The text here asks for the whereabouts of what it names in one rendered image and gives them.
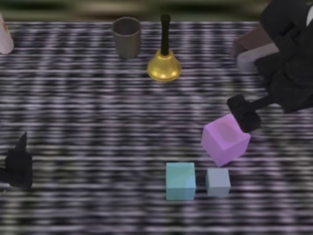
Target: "white bottle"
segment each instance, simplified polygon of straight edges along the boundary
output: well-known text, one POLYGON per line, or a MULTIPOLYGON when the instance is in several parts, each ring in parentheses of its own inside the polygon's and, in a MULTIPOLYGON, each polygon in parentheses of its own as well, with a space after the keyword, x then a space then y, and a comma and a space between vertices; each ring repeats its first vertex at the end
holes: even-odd
POLYGON ((0 53, 9 54, 14 48, 13 39, 0 14, 0 53))

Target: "gray cylinder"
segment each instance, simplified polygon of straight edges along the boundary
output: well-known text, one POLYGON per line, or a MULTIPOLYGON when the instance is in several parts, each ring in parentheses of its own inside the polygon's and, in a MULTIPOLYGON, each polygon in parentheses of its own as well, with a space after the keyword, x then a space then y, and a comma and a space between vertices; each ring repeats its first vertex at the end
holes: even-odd
POLYGON ((140 52, 141 23, 132 17, 122 17, 113 22, 113 40, 117 54, 124 59, 135 58, 140 52))

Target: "tabletop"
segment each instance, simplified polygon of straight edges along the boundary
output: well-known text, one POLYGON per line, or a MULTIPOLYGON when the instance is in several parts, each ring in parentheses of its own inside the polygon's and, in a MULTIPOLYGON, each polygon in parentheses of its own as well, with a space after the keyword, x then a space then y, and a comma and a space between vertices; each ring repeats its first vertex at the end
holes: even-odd
POLYGON ((306 235, 313 232, 312 110, 259 112, 244 156, 229 163, 227 198, 208 198, 203 126, 229 113, 235 94, 264 94, 239 72, 233 40, 256 23, 171 23, 183 71, 146 73, 160 23, 143 23, 132 60, 115 53, 110 23, 8 22, 15 42, 0 56, 0 149, 29 133, 30 190, 0 196, 1 235, 306 235), (194 162, 194 201, 165 200, 165 163, 194 162))

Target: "small gray block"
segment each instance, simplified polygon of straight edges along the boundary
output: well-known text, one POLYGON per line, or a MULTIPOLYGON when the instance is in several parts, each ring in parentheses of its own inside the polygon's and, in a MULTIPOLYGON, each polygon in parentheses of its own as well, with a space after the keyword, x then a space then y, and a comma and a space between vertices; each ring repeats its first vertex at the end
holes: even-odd
POLYGON ((206 191, 208 196, 225 197, 230 190, 230 179, 228 169, 209 168, 205 176, 206 191))

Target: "pink cube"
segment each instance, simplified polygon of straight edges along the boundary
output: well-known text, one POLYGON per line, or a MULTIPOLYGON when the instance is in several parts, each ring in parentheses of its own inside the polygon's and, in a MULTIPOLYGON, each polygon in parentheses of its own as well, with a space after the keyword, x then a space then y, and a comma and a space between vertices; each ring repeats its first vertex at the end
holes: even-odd
POLYGON ((220 167, 244 155, 250 134, 243 133, 232 114, 204 126, 201 146, 220 167))

